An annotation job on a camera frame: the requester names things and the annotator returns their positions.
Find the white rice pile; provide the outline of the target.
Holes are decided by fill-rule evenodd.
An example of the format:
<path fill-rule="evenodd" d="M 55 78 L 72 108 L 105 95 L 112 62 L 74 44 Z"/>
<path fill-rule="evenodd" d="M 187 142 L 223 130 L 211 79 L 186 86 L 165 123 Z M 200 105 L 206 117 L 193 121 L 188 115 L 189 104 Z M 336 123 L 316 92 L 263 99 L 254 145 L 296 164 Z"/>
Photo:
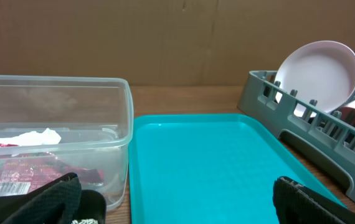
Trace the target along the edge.
<path fill-rule="evenodd" d="M 93 218 L 72 220 L 71 224 L 98 224 L 98 220 Z"/>

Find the large white plate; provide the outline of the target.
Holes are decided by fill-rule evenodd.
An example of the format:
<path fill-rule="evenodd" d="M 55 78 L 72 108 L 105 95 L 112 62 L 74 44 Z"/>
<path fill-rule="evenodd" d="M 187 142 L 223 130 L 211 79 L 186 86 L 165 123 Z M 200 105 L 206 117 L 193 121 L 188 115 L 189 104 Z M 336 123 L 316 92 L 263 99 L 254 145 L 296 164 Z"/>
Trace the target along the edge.
<path fill-rule="evenodd" d="M 348 101 L 355 90 L 355 53 L 332 40 L 306 44 L 280 65 L 275 80 L 286 92 L 296 90 L 303 102 L 330 113 Z"/>

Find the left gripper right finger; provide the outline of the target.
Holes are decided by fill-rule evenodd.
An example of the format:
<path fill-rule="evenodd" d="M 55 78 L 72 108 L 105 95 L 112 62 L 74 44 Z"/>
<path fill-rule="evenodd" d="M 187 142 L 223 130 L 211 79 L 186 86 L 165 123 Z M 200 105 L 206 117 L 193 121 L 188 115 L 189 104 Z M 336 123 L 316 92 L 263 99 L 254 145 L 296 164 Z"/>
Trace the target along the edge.
<path fill-rule="evenodd" d="M 289 177 L 273 185 L 273 205 L 284 224 L 355 224 L 355 213 Z"/>

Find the white napkin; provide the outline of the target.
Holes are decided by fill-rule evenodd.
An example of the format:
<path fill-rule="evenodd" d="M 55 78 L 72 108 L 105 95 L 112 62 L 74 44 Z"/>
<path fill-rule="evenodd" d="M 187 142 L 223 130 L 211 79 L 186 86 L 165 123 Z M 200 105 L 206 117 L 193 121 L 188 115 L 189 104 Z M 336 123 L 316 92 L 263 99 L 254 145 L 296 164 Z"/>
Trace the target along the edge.
<path fill-rule="evenodd" d="M 31 131 L 10 138 L 0 138 L 0 147 L 40 146 L 58 144 L 62 137 L 54 130 L 47 128 L 42 133 Z"/>

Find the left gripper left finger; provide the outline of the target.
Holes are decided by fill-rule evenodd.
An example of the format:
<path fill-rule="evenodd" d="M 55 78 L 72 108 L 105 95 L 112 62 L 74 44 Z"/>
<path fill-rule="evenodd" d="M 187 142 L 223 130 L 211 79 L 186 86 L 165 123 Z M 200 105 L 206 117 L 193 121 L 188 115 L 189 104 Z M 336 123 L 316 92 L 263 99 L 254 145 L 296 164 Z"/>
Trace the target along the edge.
<path fill-rule="evenodd" d="M 71 223 L 82 186 L 70 172 L 25 195 L 0 197 L 0 223 Z"/>

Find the red snack wrapper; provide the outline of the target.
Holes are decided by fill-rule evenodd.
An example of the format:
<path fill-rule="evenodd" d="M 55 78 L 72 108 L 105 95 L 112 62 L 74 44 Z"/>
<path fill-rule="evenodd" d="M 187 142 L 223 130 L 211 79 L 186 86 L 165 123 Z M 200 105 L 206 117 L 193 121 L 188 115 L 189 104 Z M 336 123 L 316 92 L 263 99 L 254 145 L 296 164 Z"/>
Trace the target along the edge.
<path fill-rule="evenodd" d="M 0 196 L 24 195 L 73 172 L 84 189 L 105 185 L 104 170 L 82 144 L 0 147 Z"/>

